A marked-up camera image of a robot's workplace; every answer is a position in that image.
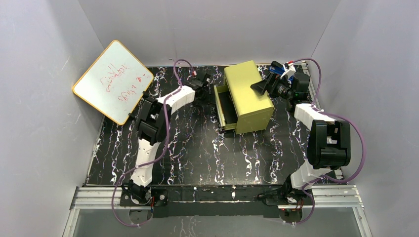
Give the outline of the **green drawer cabinet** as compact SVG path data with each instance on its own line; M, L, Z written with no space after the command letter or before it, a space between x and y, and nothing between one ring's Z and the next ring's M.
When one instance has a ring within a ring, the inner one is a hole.
M223 85L213 87L221 129L243 134L267 128L274 105L267 93L260 94L251 88L261 81L253 60L224 69Z

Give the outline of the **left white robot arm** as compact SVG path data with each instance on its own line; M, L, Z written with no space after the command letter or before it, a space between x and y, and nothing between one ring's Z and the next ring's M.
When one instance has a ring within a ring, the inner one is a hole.
M184 85L157 99L147 98L139 115L138 153L135 169L127 183L121 184L127 198L135 204L146 205L151 201L153 164L162 142L168 142L171 115L185 105L202 104L210 99L208 73L194 75Z

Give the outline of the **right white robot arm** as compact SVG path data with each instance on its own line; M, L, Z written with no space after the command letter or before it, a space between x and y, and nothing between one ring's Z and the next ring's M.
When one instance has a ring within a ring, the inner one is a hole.
M286 75L269 73L264 80L252 84L251 89L285 99L288 111L310 129L304 164L276 190L279 197L294 203L305 198L312 185L332 170L349 164L350 124L324 115L310 103L309 75L295 73L292 82L287 78Z

